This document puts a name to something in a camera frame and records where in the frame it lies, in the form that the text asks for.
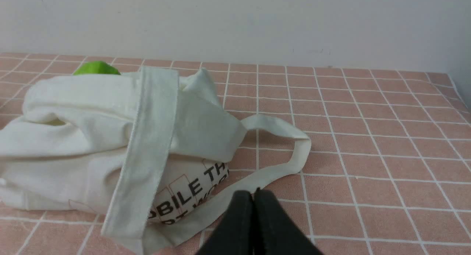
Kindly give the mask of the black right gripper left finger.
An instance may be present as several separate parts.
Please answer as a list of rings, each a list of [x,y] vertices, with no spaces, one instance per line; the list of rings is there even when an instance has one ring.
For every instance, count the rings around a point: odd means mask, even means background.
[[[236,191],[219,224],[198,250],[198,255],[252,255],[254,203],[248,191]]]

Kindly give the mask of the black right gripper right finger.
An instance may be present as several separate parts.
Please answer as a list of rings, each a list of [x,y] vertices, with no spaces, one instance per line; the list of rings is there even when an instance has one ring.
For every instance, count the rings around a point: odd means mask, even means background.
[[[254,255],[322,255],[298,228],[274,193],[258,188],[253,196]]]

